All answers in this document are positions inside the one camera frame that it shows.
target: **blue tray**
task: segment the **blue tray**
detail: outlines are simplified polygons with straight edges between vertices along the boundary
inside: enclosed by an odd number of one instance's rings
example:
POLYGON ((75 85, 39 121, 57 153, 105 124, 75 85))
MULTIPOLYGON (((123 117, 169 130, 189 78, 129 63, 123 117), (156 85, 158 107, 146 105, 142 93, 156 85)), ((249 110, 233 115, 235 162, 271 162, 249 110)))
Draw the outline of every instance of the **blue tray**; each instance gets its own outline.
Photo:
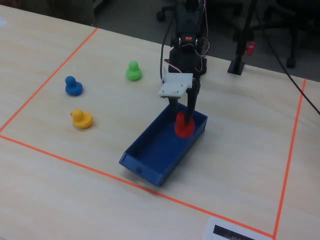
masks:
MULTIPOLYGON (((180 104, 178 111, 187 112, 180 104)), ((124 152, 119 163, 155 186, 162 186, 169 175, 186 155, 198 137, 204 132, 207 116, 195 111, 195 131, 188 138, 175 133, 170 106, 124 152)))

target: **chair wheel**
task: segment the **chair wheel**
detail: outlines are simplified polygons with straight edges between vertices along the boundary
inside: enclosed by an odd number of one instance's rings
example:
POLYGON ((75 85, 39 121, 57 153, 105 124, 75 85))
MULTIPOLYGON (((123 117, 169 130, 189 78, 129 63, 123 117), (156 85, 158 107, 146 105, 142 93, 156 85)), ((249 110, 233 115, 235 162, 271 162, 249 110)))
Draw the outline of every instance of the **chair wheel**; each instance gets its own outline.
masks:
POLYGON ((242 13, 242 8, 243 8, 242 5, 236 6, 236 7, 233 9, 233 14, 234 14, 235 16, 239 16, 239 15, 242 13))
POLYGON ((163 11, 158 11, 156 13, 156 19, 159 21, 159 22, 163 22, 164 20, 166 20, 166 14, 163 12, 163 11))
POLYGON ((296 66, 296 60, 292 57, 289 57, 286 60, 286 67, 289 69, 293 69, 296 66))

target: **office chair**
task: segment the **office chair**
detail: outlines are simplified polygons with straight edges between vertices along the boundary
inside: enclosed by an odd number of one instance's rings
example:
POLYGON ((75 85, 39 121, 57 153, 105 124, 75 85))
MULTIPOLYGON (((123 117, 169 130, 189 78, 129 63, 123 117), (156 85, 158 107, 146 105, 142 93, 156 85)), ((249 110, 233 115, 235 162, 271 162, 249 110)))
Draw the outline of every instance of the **office chair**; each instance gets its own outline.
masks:
POLYGON ((265 23, 254 25, 250 27, 250 31, 257 31, 262 29, 289 29, 291 34, 291 50, 290 57, 286 61, 288 68, 296 66, 296 48, 298 41, 298 30, 319 32, 318 21, 320 14, 320 0, 276 0, 276 3, 286 9, 281 10, 279 7, 269 5, 264 12, 265 23), (272 21, 270 19, 273 13, 282 17, 283 20, 272 21))
MULTIPOLYGON (((243 9, 243 4, 241 2, 228 2, 225 0, 206 0, 207 3, 207 11, 211 12, 211 10, 215 10, 215 13, 218 12, 218 10, 224 10, 224 9, 233 9, 233 14, 235 16, 239 16, 243 9)), ((175 6, 164 6, 162 7, 161 11, 158 11, 156 14, 156 18, 159 22, 162 22, 166 19, 166 11, 174 11, 175 6)), ((229 27, 233 28, 236 31, 240 31, 240 28, 233 23, 231 20, 227 19, 223 15, 219 14, 219 20, 225 25, 228 25, 229 27)))

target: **table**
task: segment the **table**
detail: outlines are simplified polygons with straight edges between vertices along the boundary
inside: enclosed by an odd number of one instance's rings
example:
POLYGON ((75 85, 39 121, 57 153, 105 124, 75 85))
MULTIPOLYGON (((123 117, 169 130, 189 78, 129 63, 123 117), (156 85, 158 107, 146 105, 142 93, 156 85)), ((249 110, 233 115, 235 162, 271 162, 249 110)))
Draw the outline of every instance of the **table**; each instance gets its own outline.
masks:
MULTIPOLYGON (((274 239, 319 238, 319 116, 286 75, 232 75, 208 57, 196 104, 206 130, 154 187, 118 161, 168 105, 161 46, 3 6, 0 16, 0 237, 193 240, 215 216, 274 239), (131 60, 138 82, 126 80, 131 60), (65 92, 69 75, 79 97, 65 92), (91 128, 73 127, 77 108, 91 128)), ((320 84, 294 79, 320 106, 320 84)))

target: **red clamp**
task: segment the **red clamp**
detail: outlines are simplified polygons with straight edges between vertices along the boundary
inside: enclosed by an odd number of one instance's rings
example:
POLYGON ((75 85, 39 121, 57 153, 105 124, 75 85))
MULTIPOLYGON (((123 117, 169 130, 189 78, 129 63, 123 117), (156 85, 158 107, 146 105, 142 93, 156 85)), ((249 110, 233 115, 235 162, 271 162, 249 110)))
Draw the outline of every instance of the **red clamp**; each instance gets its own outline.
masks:
POLYGON ((252 54, 254 53, 255 45, 256 45, 256 43, 254 41, 252 41, 250 43, 250 45, 246 47, 246 51, 247 51, 248 56, 252 56, 252 54))

